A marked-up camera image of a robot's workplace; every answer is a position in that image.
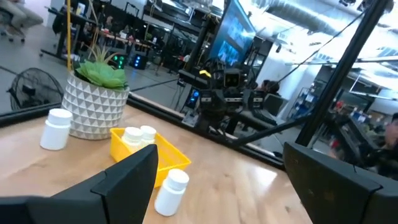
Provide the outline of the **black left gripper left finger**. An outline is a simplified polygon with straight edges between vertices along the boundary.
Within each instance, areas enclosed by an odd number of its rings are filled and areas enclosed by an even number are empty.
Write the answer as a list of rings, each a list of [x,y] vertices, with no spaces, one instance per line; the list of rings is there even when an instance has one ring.
[[[158,161],[151,144],[51,197],[0,197],[0,224],[142,224]]]

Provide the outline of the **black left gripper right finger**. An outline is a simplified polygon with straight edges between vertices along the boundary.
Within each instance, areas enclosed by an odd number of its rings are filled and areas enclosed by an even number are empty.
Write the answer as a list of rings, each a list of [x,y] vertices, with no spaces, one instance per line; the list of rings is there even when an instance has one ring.
[[[398,224],[398,181],[294,142],[283,158],[313,224]]]

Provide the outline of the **white pill bottle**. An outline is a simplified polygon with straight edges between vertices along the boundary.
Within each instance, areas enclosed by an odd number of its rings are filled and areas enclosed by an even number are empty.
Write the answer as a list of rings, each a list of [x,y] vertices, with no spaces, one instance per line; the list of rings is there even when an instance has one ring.
[[[175,215],[189,183],[188,174],[171,169],[163,181],[154,202],[155,211],[165,217]]]
[[[135,153],[142,149],[142,135],[143,132],[139,128],[127,127],[121,139],[127,145],[127,148],[132,153]]]
[[[155,136],[157,131],[151,126],[141,126],[140,130],[142,131],[142,143],[145,145],[154,144]]]
[[[61,108],[49,111],[40,139],[40,146],[46,150],[58,151],[67,145],[72,123],[72,113]]]

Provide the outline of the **yellow plastic basket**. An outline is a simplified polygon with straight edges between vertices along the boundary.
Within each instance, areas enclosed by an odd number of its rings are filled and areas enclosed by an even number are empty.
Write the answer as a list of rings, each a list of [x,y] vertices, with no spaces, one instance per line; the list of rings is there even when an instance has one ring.
[[[129,157],[133,152],[128,148],[127,144],[122,141],[125,128],[111,128],[111,143],[110,155],[119,162]],[[162,182],[167,177],[169,170],[181,169],[184,170],[191,164],[190,159],[180,152],[173,144],[168,142],[161,134],[155,135],[155,144],[158,148],[159,162],[157,169],[157,176],[154,187],[160,187]]]

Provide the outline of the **person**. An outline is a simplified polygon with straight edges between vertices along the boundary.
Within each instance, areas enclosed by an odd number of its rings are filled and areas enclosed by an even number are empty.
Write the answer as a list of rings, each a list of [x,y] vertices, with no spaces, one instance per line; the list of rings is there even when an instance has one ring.
[[[25,0],[0,0],[0,8],[12,15],[11,24],[20,29],[29,29],[43,23],[43,18],[25,7]]]
[[[264,80],[256,88],[256,90],[261,90],[265,93],[269,93],[269,94],[273,94],[273,95],[279,95],[279,89],[280,89],[279,82],[271,81],[271,80]]]
[[[398,113],[392,115],[392,121],[378,141],[378,148],[366,154],[364,164],[375,168],[379,175],[398,181]]]

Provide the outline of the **white triangle-patterned planter pot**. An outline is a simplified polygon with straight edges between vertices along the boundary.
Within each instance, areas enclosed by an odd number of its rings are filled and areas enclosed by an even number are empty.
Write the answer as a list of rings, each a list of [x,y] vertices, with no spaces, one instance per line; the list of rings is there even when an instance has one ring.
[[[90,84],[70,72],[62,108],[72,113],[70,135],[80,139],[103,140],[119,125],[129,88],[112,90]]]

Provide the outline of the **green artificial plant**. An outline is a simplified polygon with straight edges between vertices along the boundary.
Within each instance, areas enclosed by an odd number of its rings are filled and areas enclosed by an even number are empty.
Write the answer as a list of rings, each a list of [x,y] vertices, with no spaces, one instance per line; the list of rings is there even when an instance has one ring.
[[[78,64],[75,75],[93,85],[110,90],[127,90],[124,65],[126,56],[110,52],[106,46],[90,47],[89,57]]]

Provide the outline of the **black floor fan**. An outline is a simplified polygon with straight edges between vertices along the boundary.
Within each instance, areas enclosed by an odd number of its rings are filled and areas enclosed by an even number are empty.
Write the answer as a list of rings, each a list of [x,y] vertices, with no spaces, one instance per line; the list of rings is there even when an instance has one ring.
[[[58,80],[39,68],[28,68],[17,74],[6,92],[13,111],[60,103],[63,99]]]

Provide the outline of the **office chair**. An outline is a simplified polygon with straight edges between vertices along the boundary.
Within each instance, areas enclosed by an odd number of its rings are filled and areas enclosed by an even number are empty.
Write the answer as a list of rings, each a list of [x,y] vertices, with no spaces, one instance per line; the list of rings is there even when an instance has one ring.
[[[22,43],[25,42],[25,34],[20,29],[16,29],[10,19],[0,18],[0,36],[6,36],[10,42],[19,38]]]

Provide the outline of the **black table edge rail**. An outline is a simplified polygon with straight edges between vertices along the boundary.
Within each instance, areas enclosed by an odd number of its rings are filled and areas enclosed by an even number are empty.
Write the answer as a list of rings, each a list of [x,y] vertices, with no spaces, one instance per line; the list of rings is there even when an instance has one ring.
[[[168,108],[163,109],[160,106],[156,106],[146,98],[140,99],[136,96],[130,96],[127,99],[127,105],[131,108],[136,108],[142,112],[145,112],[170,124],[178,126],[179,128],[190,131],[191,133],[199,135],[205,139],[208,139],[229,149],[240,152],[241,154],[249,156],[253,159],[266,163],[272,167],[275,167],[276,169],[285,170],[284,162],[282,159],[276,156],[267,155],[264,151],[260,149],[255,149],[253,146],[234,146],[232,140],[227,140],[223,136],[215,136],[214,134],[208,134],[204,131],[191,128],[182,123],[182,115],[178,114],[175,111],[169,110]],[[24,121],[29,121],[36,118],[41,118],[43,116],[46,116],[49,110],[59,108],[60,106],[60,103],[51,103],[31,108],[25,108],[16,112],[0,114],[0,128],[17,123],[22,123]]]

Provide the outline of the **black frame brace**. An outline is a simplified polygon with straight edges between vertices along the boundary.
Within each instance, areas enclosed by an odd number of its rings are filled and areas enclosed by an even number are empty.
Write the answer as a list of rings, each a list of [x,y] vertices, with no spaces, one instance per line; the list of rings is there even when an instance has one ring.
[[[302,117],[296,119],[295,121],[289,121],[289,122],[274,126],[273,128],[257,132],[255,134],[250,135],[250,136],[247,136],[247,137],[244,137],[244,138],[235,139],[235,140],[232,141],[232,143],[234,143],[237,146],[243,146],[243,145],[245,145],[247,143],[250,143],[250,142],[253,142],[253,141],[257,141],[259,139],[262,139],[264,137],[270,136],[272,134],[279,133],[279,132],[285,131],[286,129],[290,129],[290,128],[296,127],[296,126],[298,126],[300,124],[306,123],[312,117],[313,117],[312,114],[305,115],[305,116],[302,116]]]

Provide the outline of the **black frame post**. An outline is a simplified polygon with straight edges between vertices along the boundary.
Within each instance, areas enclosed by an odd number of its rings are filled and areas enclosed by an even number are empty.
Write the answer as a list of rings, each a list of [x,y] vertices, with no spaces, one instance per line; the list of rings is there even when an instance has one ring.
[[[389,0],[374,0],[366,10],[356,32],[349,42],[344,54],[338,62],[335,71],[331,75],[320,99],[315,105],[310,119],[305,123],[295,142],[302,146],[307,146],[315,134],[320,123],[323,121],[332,101],[340,89],[345,76],[351,70],[354,62],[358,58],[360,51],[368,40],[375,26],[384,14],[384,10]]]

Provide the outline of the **silver ventilation duct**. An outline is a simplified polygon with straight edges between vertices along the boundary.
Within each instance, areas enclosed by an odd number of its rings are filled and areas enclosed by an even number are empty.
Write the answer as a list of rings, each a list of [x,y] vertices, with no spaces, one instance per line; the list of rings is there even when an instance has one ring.
[[[335,35],[354,16],[331,0],[251,0],[251,22],[262,36],[300,29]]]

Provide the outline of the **large wall display screen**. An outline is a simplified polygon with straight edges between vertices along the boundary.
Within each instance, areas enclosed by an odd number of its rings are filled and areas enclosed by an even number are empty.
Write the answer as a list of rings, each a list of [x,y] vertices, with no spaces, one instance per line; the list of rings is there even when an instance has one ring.
[[[230,0],[221,18],[208,57],[218,58],[227,66],[243,63],[255,35],[256,28],[239,0]]]

